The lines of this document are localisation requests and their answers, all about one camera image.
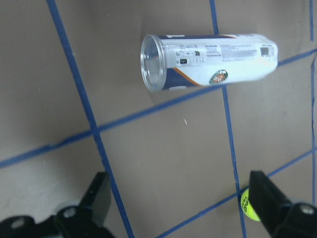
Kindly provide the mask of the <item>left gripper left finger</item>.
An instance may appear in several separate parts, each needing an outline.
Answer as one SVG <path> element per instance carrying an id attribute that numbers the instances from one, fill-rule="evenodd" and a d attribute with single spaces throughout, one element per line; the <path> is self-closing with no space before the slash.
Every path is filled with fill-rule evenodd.
<path id="1" fill-rule="evenodd" d="M 76 205 L 66 205 L 47 219 L 36 223 L 31 216 L 20 215 L 0 222 L 2 238 L 110 238 L 104 222 L 111 203 L 107 172 L 96 173 L 87 191 Z"/>

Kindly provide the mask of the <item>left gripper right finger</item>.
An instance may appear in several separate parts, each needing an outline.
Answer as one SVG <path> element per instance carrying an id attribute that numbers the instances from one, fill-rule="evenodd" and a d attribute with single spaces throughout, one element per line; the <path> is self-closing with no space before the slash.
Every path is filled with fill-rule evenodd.
<path id="1" fill-rule="evenodd" d="M 292 202 L 262 171 L 251 171 L 249 201 L 272 238 L 315 238 L 317 207 Z"/>

